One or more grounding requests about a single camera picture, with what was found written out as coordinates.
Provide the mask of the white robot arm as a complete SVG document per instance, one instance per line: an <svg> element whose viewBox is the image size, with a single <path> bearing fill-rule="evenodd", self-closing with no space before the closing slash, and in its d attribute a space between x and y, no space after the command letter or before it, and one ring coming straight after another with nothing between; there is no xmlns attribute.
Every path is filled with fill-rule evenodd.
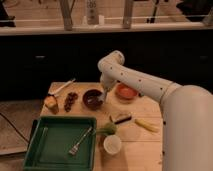
<svg viewBox="0 0 213 171"><path fill-rule="evenodd" d="M213 93L124 66L113 51L98 62L101 83L120 81L159 103L163 118L162 171L213 171Z"/></svg>

